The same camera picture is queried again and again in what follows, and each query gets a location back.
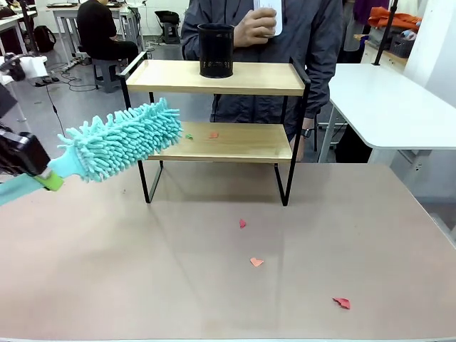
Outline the person's right hand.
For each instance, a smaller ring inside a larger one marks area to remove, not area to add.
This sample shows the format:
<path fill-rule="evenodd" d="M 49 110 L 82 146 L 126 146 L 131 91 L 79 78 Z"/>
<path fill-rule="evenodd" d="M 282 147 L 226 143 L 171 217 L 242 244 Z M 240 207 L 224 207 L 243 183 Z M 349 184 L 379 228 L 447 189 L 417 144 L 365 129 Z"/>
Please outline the person's right hand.
<path fill-rule="evenodd" d="M 262 45 L 274 36 L 276 11 L 271 8 L 250 10 L 234 27 L 234 47 Z"/>

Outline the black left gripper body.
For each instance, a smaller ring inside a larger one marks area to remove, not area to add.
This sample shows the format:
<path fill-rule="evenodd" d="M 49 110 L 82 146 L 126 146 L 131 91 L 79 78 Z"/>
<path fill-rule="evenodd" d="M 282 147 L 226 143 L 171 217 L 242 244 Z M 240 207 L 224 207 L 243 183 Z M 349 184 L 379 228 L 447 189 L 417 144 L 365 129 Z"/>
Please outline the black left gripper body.
<path fill-rule="evenodd" d="M 10 175 L 41 175 L 50 157 L 38 138 L 28 132 L 1 129 L 1 171 Z"/>

